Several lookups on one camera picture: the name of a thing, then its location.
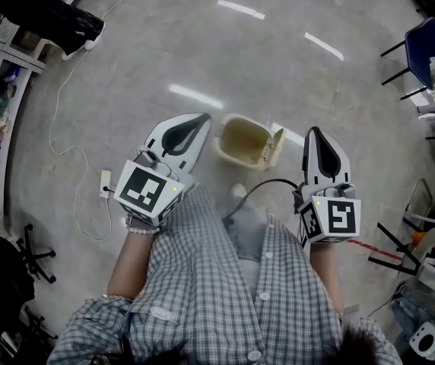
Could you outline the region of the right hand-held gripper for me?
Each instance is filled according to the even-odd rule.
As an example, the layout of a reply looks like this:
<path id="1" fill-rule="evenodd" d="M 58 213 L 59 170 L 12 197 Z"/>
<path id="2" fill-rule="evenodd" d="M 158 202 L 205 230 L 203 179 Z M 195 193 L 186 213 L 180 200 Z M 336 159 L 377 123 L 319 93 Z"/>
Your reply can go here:
<path id="1" fill-rule="evenodd" d="M 304 182 L 293 191 L 301 243 L 340 243 L 358 237 L 361 201 L 351 181 L 349 158 L 317 126 L 305 137 L 302 171 Z"/>

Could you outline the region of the beige waste bin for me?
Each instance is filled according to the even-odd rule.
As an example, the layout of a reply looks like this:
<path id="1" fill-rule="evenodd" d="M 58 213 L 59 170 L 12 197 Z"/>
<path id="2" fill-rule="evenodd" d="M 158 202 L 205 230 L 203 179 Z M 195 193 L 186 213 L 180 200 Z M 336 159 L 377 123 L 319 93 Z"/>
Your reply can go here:
<path id="1" fill-rule="evenodd" d="M 250 170 L 275 167 L 281 155 L 286 131 L 273 132 L 267 126 L 236 113 L 224 116 L 213 137 L 213 148 L 223 160 Z"/>

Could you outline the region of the person's left forearm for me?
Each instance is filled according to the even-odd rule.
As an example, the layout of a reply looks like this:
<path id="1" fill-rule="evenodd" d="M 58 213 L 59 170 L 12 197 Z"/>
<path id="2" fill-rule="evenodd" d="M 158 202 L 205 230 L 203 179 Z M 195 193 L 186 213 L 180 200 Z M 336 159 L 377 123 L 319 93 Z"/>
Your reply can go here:
<path id="1" fill-rule="evenodd" d="M 108 297 L 134 300 L 143 290 L 156 234 L 128 232 L 107 285 Z"/>

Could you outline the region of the person's right forearm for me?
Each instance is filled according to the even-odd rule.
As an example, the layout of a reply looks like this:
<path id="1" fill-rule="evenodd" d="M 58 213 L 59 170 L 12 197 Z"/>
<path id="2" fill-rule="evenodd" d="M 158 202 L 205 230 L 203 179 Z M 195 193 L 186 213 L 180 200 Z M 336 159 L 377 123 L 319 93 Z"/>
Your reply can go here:
<path id="1" fill-rule="evenodd" d="M 336 313 L 342 315 L 345 304 L 335 244 L 312 243 L 310 245 L 310 264 L 324 284 Z"/>

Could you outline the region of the white power strip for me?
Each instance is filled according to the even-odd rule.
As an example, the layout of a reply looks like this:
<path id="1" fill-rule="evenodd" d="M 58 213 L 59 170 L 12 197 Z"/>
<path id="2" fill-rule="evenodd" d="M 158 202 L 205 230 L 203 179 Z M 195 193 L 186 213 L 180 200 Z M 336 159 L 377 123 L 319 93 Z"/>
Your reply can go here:
<path id="1" fill-rule="evenodd" d="M 110 170 L 102 170 L 100 176 L 100 197 L 108 199 L 112 191 L 111 186 L 112 172 Z"/>

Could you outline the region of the person's grey jeans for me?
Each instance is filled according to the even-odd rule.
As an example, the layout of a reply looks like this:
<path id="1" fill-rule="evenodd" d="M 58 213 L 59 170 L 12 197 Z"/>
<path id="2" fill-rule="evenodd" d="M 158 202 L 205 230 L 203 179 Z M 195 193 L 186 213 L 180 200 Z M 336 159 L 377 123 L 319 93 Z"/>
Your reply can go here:
<path id="1" fill-rule="evenodd" d="M 266 227 L 266 211 L 251 203 L 231 217 L 225 228 L 239 259 L 261 262 Z"/>

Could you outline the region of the grey checked shirt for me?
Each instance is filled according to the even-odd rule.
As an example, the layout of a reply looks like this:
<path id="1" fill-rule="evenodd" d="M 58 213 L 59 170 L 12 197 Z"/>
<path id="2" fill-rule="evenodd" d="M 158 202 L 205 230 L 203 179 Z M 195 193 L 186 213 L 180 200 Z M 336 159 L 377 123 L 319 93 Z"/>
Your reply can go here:
<path id="1" fill-rule="evenodd" d="M 336 313 L 299 240 L 267 214 L 260 263 L 239 259 L 196 187 L 156 234 L 134 299 L 91 299 L 47 365 L 402 365 L 379 325 Z"/>

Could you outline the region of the blue chair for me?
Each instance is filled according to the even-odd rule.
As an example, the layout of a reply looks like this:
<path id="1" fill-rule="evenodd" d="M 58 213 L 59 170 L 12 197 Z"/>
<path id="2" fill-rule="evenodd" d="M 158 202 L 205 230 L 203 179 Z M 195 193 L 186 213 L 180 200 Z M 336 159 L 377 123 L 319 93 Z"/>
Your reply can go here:
<path id="1" fill-rule="evenodd" d="M 387 49 L 380 56 L 386 56 L 401 47 L 405 49 L 407 68 L 383 81 L 382 86 L 411 72 L 423 84 L 423 87 L 404 95 L 401 100 L 406 100 L 426 90 L 433 90 L 434 83 L 430 70 L 430 60 L 435 58 L 435 17 L 430 17 L 410 29 L 405 34 L 403 41 Z"/>

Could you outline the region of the blue denim cloth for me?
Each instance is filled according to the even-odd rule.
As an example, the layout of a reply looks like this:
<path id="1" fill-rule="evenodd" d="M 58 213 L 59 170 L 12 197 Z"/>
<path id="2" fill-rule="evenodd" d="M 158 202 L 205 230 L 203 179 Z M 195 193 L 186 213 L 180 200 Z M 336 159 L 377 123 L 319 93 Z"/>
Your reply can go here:
<path id="1" fill-rule="evenodd" d="M 435 320 L 435 312 L 407 287 L 395 291 L 389 308 L 396 323 L 407 335 L 413 335 L 423 323 Z"/>

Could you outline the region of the white round device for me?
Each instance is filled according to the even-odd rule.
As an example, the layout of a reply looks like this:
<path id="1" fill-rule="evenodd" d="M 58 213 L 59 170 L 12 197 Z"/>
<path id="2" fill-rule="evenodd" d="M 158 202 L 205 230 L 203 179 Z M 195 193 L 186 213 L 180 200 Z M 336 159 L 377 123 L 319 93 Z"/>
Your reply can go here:
<path id="1" fill-rule="evenodd" d="M 411 336 L 408 343 L 418 356 L 435 360 L 435 324 L 424 322 Z"/>

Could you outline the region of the black office chair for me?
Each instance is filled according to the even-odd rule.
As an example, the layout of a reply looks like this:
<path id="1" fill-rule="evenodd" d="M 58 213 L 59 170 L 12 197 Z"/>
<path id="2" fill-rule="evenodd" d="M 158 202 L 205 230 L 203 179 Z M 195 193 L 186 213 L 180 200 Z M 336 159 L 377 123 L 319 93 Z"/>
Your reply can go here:
<path id="1" fill-rule="evenodd" d="M 2 289 L 14 291 L 22 303 L 33 300 L 35 295 L 34 278 L 43 278 L 49 284 L 56 282 L 54 275 L 48 275 L 37 262 L 40 259 L 55 258 L 56 252 L 36 254 L 30 244 L 33 225 L 24 226 L 24 236 L 15 243 L 0 236 L 0 286 Z"/>

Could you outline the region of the black metal frame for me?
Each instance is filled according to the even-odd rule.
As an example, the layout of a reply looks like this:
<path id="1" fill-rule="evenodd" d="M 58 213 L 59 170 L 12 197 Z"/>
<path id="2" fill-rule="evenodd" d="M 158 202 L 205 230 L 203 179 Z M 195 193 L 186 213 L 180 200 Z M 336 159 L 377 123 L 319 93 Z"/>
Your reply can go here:
<path id="1" fill-rule="evenodd" d="M 370 262 L 398 272 L 401 278 L 418 276 L 425 265 L 435 267 L 435 199 L 425 179 L 415 185 L 397 232 L 381 223 L 376 232 L 387 245 L 373 251 Z"/>

